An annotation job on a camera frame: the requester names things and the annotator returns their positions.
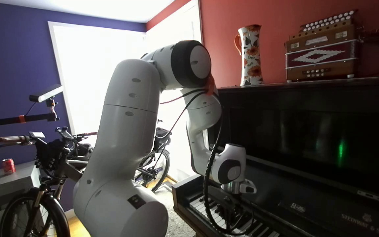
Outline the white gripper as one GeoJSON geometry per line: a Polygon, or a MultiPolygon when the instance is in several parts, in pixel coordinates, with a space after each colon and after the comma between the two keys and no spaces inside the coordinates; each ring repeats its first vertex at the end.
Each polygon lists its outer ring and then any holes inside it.
{"type": "Polygon", "coordinates": [[[240,182],[230,182],[225,185],[223,190],[234,195],[239,194],[254,195],[256,192],[256,186],[251,181],[243,179],[240,182]]]}

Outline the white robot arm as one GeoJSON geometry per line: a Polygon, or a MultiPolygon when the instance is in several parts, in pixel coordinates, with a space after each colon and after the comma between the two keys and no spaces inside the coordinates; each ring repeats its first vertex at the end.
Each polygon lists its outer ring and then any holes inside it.
{"type": "Polygon", "coordinates": [[[154,146],[159,96],[165,90],[190,94],[186,138],[192,169],[229,195],[254,194],[244,178],[246,150],[227,144],[221,153],[205,146],[202,132],[221,119],[210,57],[194,40],[179,41],[119,62],[109,82],[96,144],[73,188],[73,211],[92,237],[164,237],[165,207],[133,183],[138,163],[154,146]]]}

